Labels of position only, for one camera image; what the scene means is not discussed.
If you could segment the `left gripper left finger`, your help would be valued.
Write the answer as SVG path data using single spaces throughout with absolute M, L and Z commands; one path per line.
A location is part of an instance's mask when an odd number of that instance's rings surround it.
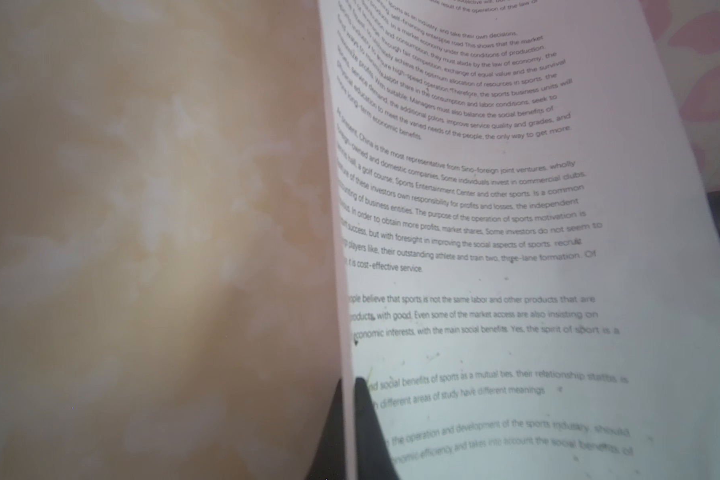
M 339 380 L 306 480 L 345 479 L 345 438 L 342 381 Z

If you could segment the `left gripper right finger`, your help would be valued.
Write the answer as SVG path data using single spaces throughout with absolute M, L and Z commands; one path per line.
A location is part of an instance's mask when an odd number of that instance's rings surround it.
M 398 480 L 367 382 L 361 377 L 355 380 L 354 405 L 358 478 Z

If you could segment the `paper sheet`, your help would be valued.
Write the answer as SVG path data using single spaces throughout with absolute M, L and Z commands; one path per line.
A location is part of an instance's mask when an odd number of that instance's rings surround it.
M 402 479 L 720 479 L 720 243 L 636 1 L 319 5 L 343 370 Z

